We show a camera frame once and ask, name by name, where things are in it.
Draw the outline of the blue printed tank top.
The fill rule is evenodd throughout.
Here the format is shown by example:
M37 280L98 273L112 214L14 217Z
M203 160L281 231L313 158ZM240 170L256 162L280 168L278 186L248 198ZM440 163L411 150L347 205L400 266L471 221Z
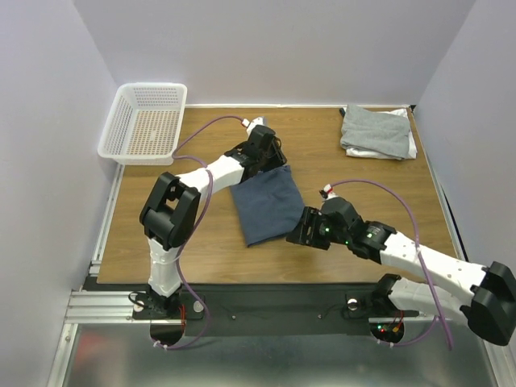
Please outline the blue printed tank top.
M258 173L230 192L247 247L290 233L305 207L288 165Z

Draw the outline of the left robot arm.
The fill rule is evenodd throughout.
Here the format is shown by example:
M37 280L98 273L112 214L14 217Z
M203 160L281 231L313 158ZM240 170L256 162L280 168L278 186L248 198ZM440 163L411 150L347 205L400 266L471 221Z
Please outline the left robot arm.
M150 249L148 289L135 304L163 318L180 312L176 292L182 285L177 267L186 242L206 213L200 210L217 192L241 185L254 176L287 161L276 132L252 124L242 143L216 161L189 173L162 173L156 180L139 216Z

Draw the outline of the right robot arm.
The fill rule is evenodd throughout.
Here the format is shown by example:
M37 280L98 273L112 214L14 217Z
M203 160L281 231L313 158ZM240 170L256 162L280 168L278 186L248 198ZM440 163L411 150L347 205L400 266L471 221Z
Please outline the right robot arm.
M339 196L326 198L319 209L305 207L286 239L322 250L342 244L359 258L421 278L383 276L370 300L376 314L410 310L444 316L498 346L508 345L515 332L515 276L507 266L474 264L417 245L391 226L364 221Z

